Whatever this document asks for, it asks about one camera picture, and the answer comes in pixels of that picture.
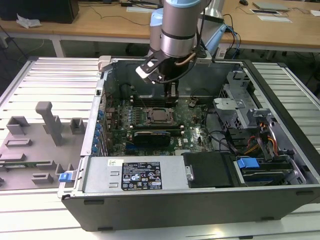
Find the blue drive latch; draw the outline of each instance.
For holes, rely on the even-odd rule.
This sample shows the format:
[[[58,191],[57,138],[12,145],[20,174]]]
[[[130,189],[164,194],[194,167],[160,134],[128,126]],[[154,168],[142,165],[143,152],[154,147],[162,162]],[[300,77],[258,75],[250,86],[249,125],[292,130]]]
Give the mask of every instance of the blue drive latch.
[[[239,168],[243,169],[258,169],[260,168],[259,163],[256,158],[253,157],[242,157],[236,161]]]

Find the aluminum extrusion table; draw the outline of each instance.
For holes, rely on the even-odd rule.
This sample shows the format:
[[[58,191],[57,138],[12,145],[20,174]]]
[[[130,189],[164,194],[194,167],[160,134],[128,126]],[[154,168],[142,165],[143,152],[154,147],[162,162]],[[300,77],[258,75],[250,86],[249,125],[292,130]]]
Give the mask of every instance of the aluminum extrusion table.
[[[0,138],[7,135],[6,122],[12,115],[24,115],[30,123],[42,122],[32,112],[37,101],[52,101],[52,112],[59,114],[61,122],[69,122],[71,115],[88,120],[100,78],[97,63],[96,58],[40,57],[28,61],[0,98]],[[276,63],[254,65],[319,151],[319,101],[288,68]],[[99,240],[207,240],[245,236],[260,240],[317,240],[319,222],[320,204],[311,203],[275,221],[86,232],[58,199],[57,189],[0,191],[0,239],[5,240],[61,236]]]

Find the yellow wire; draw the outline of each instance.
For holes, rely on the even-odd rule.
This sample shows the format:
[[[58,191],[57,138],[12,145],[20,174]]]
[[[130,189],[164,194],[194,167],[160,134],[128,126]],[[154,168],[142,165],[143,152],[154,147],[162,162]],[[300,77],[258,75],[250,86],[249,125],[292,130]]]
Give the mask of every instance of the yellow wire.
[[[252,151],[256,150],[257,148],[259,148],[259,144],[255,145],[254,147],[250,148],[248,151],[246,151],[244,154],[248,154],[251,153]]]

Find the gray 3d-printed part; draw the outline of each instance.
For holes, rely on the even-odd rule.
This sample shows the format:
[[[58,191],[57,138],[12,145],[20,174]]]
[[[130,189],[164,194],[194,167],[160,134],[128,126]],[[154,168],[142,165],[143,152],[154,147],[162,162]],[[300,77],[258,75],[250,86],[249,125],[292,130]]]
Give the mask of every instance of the gray 3d-printed part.
[[[55,169],[55,175],[60,175],[60,174],[63,174],[65,172],[65,170],[62,168],[61,164],[58,163],[58,165],[56,166],[56,169]]]
[[[52,170],[56,169],[57,164],[55,163],[55,161],[51,160],[48,161],[48,163],[38,163],[36,167],[40,170]]]
[[[63,125],[62,125],[62,123],[60,121],[60,118],[59,118],[59,116],[56,116],[56,115],[53,116],[53,117],[54,117],[55,125],[57,126],[59,132],[61,133]],[[44,128],[46,134],[50,134],[47,125],[43,124],[43,128]]]
[[[28,147],[31,146],[32,141],[30,138],[17,138],[17,139],[8,139],[4,142],[7,148],[11,147]]]
[[[12,116],[6,125],[13,136],[24,135],[25,132],[23,131],[22,127],[27,126],[29,126],[29,123],[24,116]]]
[[[69,124],[72,134],[85,134],[85,124],[82,118],[72,118]]]
[[[56,121],[51,112],[52,103],[50,101],[39,101],[35,107],[35,111],[40,114],[45,122],[52,140],[56,146],[61,146],[62,136],[61,128],[56,125]]]
[[[31,178],[32,182],[34,184],[47,184],[50,183],[52,184],[52,182],[54,181],[54,179],[52,178],[52,176],[50,175],[50,173],[34,173],[32,174],[33,178]]]
[[[72,166],[71,163],[69,163],[67,171],[73,171],[73,170],[75,170],[74,167]]]
[[[0,162],[5,161],[7,163],[11,162],[23,162],[26,159],[26,155],[24,153],[18,154],[2,154],[0,156]]]
[[[74,168],[78,167],[80,160],[80,152],[83,144],[84,134],[73,135],[69,126],[69,122],[62,123],[62,146],[53,144],[51,135],[47,135],[44,131],[43,123],[30,123],[30,126],[23,127],[25,135],[12,136],[9,132],[3,144],[0,147],[0,154],[25,154],[26,160],[24,163],[46,164],[50,161],[61,164],[62,168],[66,170],[69,164]],[[21,147],[7,147],[4,142],[12,139],[26,139],[32,140],[31,146]],[[1,190],[17,190],[17,189],[45,189],[58,188],[59,175],[56,175],[57,166],[52,166],[51,169],[40,169],[37,167],[19,168],[1,168],[0,176],[5,179],[5,184],[1,186]],[[30,179],[35,173],[50,173],[53,178],[53,183],[34,184]],[[66,187],[73,187],[71,183],[66,184]]]

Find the black plastic cover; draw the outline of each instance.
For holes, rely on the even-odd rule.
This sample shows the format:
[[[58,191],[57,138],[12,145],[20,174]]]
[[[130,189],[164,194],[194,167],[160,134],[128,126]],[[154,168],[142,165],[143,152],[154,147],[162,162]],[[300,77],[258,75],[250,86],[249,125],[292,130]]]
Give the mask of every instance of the black plastic cover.
[[[190,188],[230,188],[240,186],[233,163],[235,156],[227,152],[186,152],[184,164],[191,166],[194,180]]]

